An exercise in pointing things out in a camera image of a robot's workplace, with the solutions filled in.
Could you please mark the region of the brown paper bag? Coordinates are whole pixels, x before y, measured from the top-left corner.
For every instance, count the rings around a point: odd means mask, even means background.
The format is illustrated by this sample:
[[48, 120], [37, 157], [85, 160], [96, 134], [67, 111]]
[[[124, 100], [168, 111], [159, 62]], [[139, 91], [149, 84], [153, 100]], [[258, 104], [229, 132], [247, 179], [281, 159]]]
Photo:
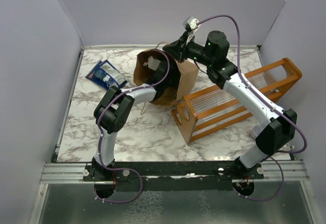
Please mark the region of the brown paper bag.
[[[143, 62], [150, 56], [161, 61], [156, 71], [143, 66]], [[133, 82], [137, 86], [158, 82], [154, 86], [156, 95], [150, 103], [171, 108], [194, 88], [198, 71], [197, 66], [189, 61], [179, 63], [163, 50], [146, 49], [137, 54]]]

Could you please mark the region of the blue white snack bag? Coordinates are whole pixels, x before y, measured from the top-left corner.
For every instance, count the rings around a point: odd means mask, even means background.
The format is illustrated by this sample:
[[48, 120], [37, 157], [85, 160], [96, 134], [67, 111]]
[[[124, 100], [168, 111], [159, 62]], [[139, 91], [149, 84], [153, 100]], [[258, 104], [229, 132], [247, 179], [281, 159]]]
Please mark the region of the blue white snack bag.
[[110, 87], [121, 89], [127, 84], [124, 75], [121, 74], [108, 60], [98, 61], [85, 78], [105, 90], [108, 90]]

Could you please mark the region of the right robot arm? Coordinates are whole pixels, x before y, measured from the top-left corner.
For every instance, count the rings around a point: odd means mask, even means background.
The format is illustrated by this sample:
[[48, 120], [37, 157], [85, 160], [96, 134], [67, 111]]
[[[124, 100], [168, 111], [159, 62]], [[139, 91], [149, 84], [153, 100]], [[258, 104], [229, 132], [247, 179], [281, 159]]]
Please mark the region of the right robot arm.
[[211, 31], [204, 46], [194, 42], [188, 32], [162, 49], [179, 62], [191, 59], [206, 66], [208, 78], [236, 98], [259, 122], [262, 131], [255, 144], [234, 160], [234, 173], [245, 179], [253, 167], [273, 156], [294, 138], [297, 114], [284, 110], [263, 95], [227, 59], [229, 42], [221, 31]]

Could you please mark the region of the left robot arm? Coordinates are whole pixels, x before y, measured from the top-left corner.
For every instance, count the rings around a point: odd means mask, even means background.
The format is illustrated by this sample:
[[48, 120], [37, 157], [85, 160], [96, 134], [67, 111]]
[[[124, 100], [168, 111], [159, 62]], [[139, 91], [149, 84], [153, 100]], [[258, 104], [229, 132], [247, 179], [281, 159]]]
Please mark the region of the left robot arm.
[[176, 62], [167, 53], [154, 50], [160, 61], [153, 75], [141, 85], [130, 89], [112, 87], [108, 89], [94, 111], [99, 140], [91, 165], [83, 171], [84, 181], [108, 180], [117, 171], [140, 174], [133, 169], [114, 166], [114, 147], [118, 132], [124, 127], [133, 106], [151, 102], [162, 96], [165, 90], [174, 85], [179, 76]]

